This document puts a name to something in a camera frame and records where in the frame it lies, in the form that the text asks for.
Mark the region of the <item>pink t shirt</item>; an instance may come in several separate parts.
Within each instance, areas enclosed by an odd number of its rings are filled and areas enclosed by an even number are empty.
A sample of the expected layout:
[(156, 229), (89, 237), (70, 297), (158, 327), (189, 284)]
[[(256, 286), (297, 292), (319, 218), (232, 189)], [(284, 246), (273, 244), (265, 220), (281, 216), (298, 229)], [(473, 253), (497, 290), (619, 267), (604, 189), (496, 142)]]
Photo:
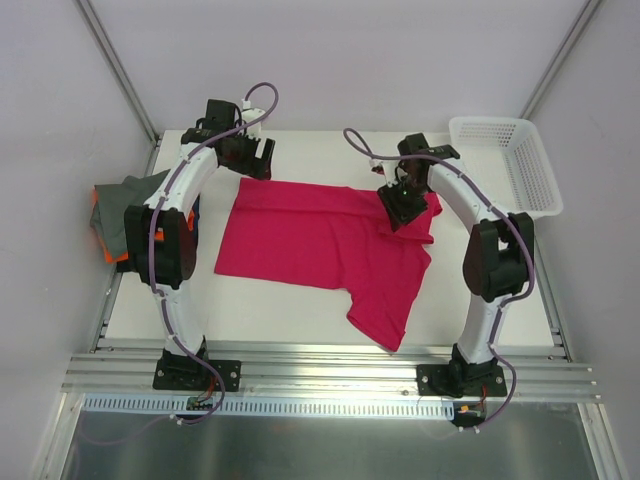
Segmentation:
[(392, 231), (374, 191), (244, 178), (219, 249), (219, 275), (347, 291), (346, 317), (395, 352), (431, 257), (439, 197)]

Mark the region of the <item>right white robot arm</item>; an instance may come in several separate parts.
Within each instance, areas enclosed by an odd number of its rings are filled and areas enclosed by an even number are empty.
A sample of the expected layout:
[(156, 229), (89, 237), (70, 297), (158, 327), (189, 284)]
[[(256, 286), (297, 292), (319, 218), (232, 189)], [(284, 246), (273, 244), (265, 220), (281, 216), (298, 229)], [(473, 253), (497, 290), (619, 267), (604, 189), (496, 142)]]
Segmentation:
[(508, 212), (491, 201), (452, 145), (431, 146), (416, 133), (397, 149), (395, 156), (374, 154), (370, 160), (372, 170), (385, 178), (378, 197), (392, 229), (415, 223), (426, 212), (424, 194), (435, 193), (468, 233), (462, 274), (469, 307), (444, 373), (452, 390), (467, 395), (498, 367), (496, 342), (508, 308), (534, 289), (534, 221), (526, 212)]

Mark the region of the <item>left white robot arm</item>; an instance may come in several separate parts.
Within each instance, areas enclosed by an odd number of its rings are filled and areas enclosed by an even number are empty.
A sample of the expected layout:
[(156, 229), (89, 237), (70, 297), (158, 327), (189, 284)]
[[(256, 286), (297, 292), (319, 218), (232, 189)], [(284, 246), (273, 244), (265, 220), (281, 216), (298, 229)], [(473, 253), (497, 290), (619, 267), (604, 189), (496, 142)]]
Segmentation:
[(167, 336), (159, 369), (188, 388), (203, 386), (210, 375), (189, 292), (197, 262), (194, 206), (219, 168), (270, 179), (275, 142), (261, 137), (261, 126), (271, 112), (249, 99), (209, 100), (205, 116), (182, 134), (176, 163), (160, 186), (124, 213), (129, 268), (149, 286)]

